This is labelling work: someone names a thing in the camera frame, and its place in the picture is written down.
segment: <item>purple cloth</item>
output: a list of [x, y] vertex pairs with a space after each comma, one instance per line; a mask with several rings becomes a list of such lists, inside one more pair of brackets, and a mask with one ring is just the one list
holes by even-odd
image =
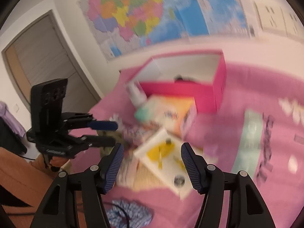
[[17, 119], [9, 112], [7, 105], [0, 102], [0, 117], [10, 127], [10, 129], [21, 138], [25, 135], [24, 127], [17, 121]]
[[[135, 74], [137, 68], [122, 71], [113, 92], [94, 106], [90, 113], [97, 119], [108, 119], [114, 113], [123, 121], [136, 123], [135, 108], [131, 104], [124, 83]], [[265, 182], [257, 182], [259, 165], [264, 160], [263, 150], [256, 167], [254, 182], [264, 198], [276, 224], [276, 228], [290, 228], [304, 205], [304, 142], [295, 142], [294, 137], [304, 138], [304, 127], [295, 124], [292, 116], [287, 117], [278, 99], [297, 99], [304, 105], [304, 83], [283, 74], [249, 66], [227, 64], [227, 82], [222, 106], [216, 115], [198, 114], [186, 141], [204, 147], [204, 151], [218, 157], [217, 166], [231, 171], [234, 165], [244, 124], [244, 112], [252, 109], [257, 113], [273, 116], [270, 146], [272, 167], [263, 167]], [[74, 130], [73, 135], [96, 134], [86, 128]], [[75, 172], [82, 172], [100, 160], [99, 149], [91, 148], [81, 152], [72, 160]], [[288, 169], [291, 156], [297, 159], [296, 171]], [[169, 189], [155, 189], [133, 192], [127, 188], [114, 187], [105, 201], [124, 199], [137, 201], [154, 210], [154, 217], [148, 227], [193, 228], [202, 205], [203, 196], [196, 191], [183, 201]], [[227, 205], [226, 195], [221, 227], [225, 227]]]

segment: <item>door frame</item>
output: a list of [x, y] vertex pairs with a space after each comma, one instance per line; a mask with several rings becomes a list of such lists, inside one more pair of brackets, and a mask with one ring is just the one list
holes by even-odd
[[11, 70], [11, 67], [9, 65], [8, 59], [6, 57], [6, 51], [7, 49], [26, 31], [28, 30], [31, 26], [33, 26], [34, 24], [36, 24], [38, 21], [42, 20], [43, 18], [49, 16], [49, 18], [51, 19], [51, 23], [53, 25], [53, 29], [56, 32], [56, 35], [60, 41], [60, 43], [62, 44], [63, 48], [66, 51], [67, 56], [69, 57], [69, 59], [71, 60], [72, 65], [74, 66], [76, 72], [79, 74], [80, 78], [82, 79], [82, 81], [84, 82], [84, 84], [86, 85], [86, 87], [88, 88], [88, 90], [90, 91], [90, 93], [93, 95], [93, 97], [96, 99], [96, 101], [100, 101], [101, 97], [98, 95], [98, 93], [96, 92], [96, 90], [94, 89], [94, 87], [92, 86], [91, 82], [88, 80], [88, 78], [86, 77], [85, 73], [83, 72], [82, 68], [80, 67], [79, 63], [77, 62], [77, 60], [75, 59], [71, 49], [69, 48], [60, 28], [59, 25], [56, 21], [55, 15], [53, 13], [52, 10], [47, 11], [45, 14], [43, 14], [42, 16], [40, 16], [39, 18], [35, 19], [33, 22], [31, 22], [29, 25], [27, 25], [22, 31], [20, 31], [13, 39], [12, 41], [2, 50], [1, 54], [4, 60], [4, 65], [5, 68], [7, 70], [7, 73], [9, 75], [9, 78], [14, 86], [14, 89], [16, 90], [18, 96], [20, 97], [20, 99], [22, 100], [23, 104], [25, 105], [25, 107], [28, 109], [28, 111], [30, 112], [30, 103], [28, 102], [28, 100], [26, 99], [26, 97], [24, 96], [24, 94], [22, 93], [22, 91], [20, 90], [19, 85], [17, 84], [17, 81], [15, 79], [15, 76]]

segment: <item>light switch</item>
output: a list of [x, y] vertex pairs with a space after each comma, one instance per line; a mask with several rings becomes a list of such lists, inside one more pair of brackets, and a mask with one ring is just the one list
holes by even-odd
[[18, 111], [19, 111], [19, 106], [18, 106], [17, 104], [14, 105], [14, 111], [15, 111], [16, 113], [18, 113]]
[[283, 11], [287, 35], [304, 39], [304, 26], [294, 12]]
[[279, 6], [256, 3], [256, 8], [263, 30], [287, 35], [283, 12]]

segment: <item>door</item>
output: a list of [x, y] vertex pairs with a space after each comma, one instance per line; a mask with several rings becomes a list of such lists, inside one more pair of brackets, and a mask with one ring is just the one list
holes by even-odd
[[30, 103], [32, 86], [68, 78], [63, 112], [87, 113], [100, 97], [70, 53], [50, 14], [36, 21], [5, 50], [16, 84]]

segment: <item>gray wooden door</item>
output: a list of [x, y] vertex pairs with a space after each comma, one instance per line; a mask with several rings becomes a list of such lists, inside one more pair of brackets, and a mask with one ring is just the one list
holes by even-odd
[[88, 80], [83, 80], [84, 74], [76, 70], [75, 60], [71, 60], [71, 56], [63, 47], [58, 30], [55, 30], [49, 15], [22, 33], [12, 47], [16, 49], [30, 86], [53, 79], [68, 78], [63, 112], [87, 113], [99, 101], [96, 93], [92, 92], [92, 86], [88, 87]]

